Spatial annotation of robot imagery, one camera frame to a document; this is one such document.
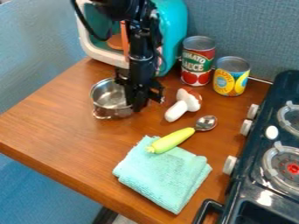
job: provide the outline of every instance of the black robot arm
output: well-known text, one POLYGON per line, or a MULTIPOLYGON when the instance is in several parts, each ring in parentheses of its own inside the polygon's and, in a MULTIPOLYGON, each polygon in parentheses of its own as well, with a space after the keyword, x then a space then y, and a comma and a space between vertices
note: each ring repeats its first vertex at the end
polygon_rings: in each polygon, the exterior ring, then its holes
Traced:
MULTIPOLYGON (((164 60, 157 50, 161 45, 162 35, 159 31, 158 16, 157 14, 153 16, 156 12, 155 5, 150 0, 92 0, 92 2, 111 20, 127 21, 130 42, 129 72, 124 74, 117 69, 115 78, 116 82, 125 87, 127 104, 132 105, 135 112, 139 112, 147 106, 149 99, 163 102, 163 87, 156 80, 158 59, 164 60)), ((83 25, 87 24, 83 15, 80 15, 81 12, 77 11, 79 7, 76 6, 76 0, 72 0, 72 3, 83 25)), ((98 36, 90 26, 86 28, 90 34, 98 36)))

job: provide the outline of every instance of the metal pot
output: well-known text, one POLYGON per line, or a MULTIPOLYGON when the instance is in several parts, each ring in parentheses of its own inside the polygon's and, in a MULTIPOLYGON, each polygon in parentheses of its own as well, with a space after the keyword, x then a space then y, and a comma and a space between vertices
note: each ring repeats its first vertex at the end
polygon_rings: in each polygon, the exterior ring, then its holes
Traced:
POLYGON ((124 87, 116 84, 114 79, 95 84, 90 97, 94 101, 94 117, 98 119, 124 118, 133 113, 132 106, 126 103, 124 87))

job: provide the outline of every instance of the yellow can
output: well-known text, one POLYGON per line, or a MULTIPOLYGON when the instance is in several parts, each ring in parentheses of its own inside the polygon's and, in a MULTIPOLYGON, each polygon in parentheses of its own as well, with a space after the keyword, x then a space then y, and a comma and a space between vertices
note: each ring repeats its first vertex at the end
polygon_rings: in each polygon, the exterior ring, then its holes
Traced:
POLYGON ((213 88, 220 95, 237 96, 244 93, 249 64, 242 58, 227 56, 217 60, 213 88))

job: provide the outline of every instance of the green towel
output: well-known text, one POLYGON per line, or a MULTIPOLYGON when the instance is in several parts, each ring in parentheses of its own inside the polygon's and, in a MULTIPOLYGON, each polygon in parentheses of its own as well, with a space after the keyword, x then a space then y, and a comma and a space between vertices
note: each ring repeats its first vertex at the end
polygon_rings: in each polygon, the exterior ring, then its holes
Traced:
POLYGON ((124 185, 174 214, 179 214, 198 190, 212 167, 205 157, 176 147, 164 154, 145 149, 159 137, 145 136, 115 167, 124 185))

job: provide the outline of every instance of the cable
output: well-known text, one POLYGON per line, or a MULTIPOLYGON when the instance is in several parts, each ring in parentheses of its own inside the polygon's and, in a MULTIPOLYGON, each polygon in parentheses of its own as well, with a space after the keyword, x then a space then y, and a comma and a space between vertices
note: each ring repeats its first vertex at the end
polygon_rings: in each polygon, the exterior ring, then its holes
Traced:
POLYGON ((155 54, 162 61, 162 64, 160 65, 160 67, 163 66, 162 70, 160 70, 159 68, 156 68, 156 67, 155 67, 155 69, 159 73, 164 73, 167 70, 167 62, 165 60, 165 57, 157 50, 158 44, 156 42, 156 37, 154 37, 155 33, 159 33, 160 32, 158 30, 159 29, 159 23, 157 23, 157 20, 158 20, 157 16, 152 17, 151 20, 150 20, 151 21, 150 28, 149 28, 149 30, 150 30, 150 39, 151 39, 152 45, 154 47, 155 54))
POLYGON ((96 39, 98 39, 99 41, 107 41, 107 40, 110 39, 110 37, 111 37, 111 29, 109 29, 109 32, 107 33, 107 36, 106 36, 105 38, 101 38, 101 37, 99 37, 99 36, 95 33, 94 29, 89 25, 89 23, 88 23, 88 22, 86 21, 86 19, 84 18, 84 15, 83 15, 83 13, 81 12, 81 10, 80 10, 80 8, 79 8, 79 6, 78 6, 76 0, 71 0, 71 4, 72 4, 72 6, 73 6, 73 8, 74 8, 74 10, 75 10, 75 12, 76 12, 76 14, 77 14, 79 20, 81 21, 81 23, 84 25, 84 27, 87 29, 87 31, 88 31, 91 35, 93 35, 93 36, 94 36, 96 39))

